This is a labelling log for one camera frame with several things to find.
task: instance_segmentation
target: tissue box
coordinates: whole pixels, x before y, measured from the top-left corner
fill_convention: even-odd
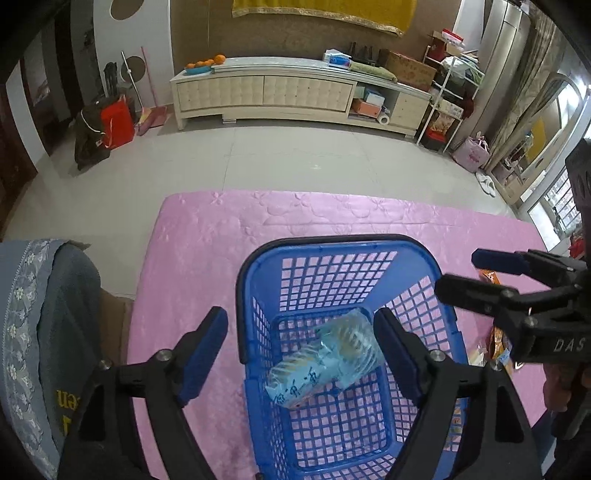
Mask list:
[[[372,105],[371,103],[364,102],[359,98],[353,99],[351,108],[355,113],[358,113],[359,115],[370,116],[372,118],[377,118],[379,113],[382,111],[381,107]]]
[[[378,106],[382,108],[382,105],[386,101],[386,99],[380,95],[378,92],[374,90],[365,90],[365,97],[363,98],[365,102],[370,103],[371,105]]]
[[[379,51],[378,64],[395,74],[398,83],[406,83],[425,92],[431,88],[437,73],[437,70],[429,65],[385,48]]]
[[[431,96],[433,97],[433,103],[435,103],[435,100],[437,100],[437,97],[439,96],[439,91],[434,88],[429,90],[429,93],[431,93]],[[462,115],[464,114],[464,109],[461,106],[457,106],[455,103],[445,100],[445,98],[441,98],[435,107],[438,108],[442,113],[452,116],[456,120],[461,120]]]
[[[322,60],[333,67],[341,69],[348,69],[351,65],[351,55],[335,49],[326,50],[322,56]]]

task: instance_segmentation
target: red bag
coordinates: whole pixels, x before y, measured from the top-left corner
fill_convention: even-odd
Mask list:
[[[120,98],[103,109],[100,119],[105,126],[105,145],[108,149],[113,150],[134,139],[134,123],[131,120],[125,98]]]

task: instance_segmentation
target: white slipper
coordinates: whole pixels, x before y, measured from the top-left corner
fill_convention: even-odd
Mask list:
[[[484,175],[480,170],[478,170],[475,175],[482,191],[491,197],[496,197],[495,182],[492,181],[492,178],[488,175]]]
[[[476,173],[476,179],[478,180],[478,183],[480,185],[480,188],[482,188],[482,190],[485,193],[488,193],[488,186],[486,185],[486,180],[487,180],[487,176],[484,175],[480,170],[477,170]]]
[[[492,181],[492,178],[486,177],[486,190],[488,195],[491,197],[496,197],[496,190],[495,190],[495,182]]]

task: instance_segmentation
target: yellow curtain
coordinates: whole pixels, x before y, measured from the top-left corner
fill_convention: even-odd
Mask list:
[[[416,6],[417,0],[234,0],[232,15],[310,15],[403,35]]]

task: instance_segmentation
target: pink blanket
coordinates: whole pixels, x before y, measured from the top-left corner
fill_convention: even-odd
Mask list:
[[[235,282],[247,256],[278,238],[356,233],[402,233],[420,241],[444,273],[477,277],[476,248],[544,249],[534,225],[483,213],[401,200],[293,192],[197,192],[168,197],[152,232],[135,302],[128,362],[172,348],[194,330],[211,306],[228,311],[228,337],[199,398],[184,409],[187,421],[220,480],[251,480],[252,453],[235,328]],[[499,276],[532,291],[527,278]],[[488,334],[491,319],[457,311],[470,352]],[[512,377],[533,424],[544,412],[541,366]],[[165,479],[145,404],[136,401],[139,433],[152,475]]]

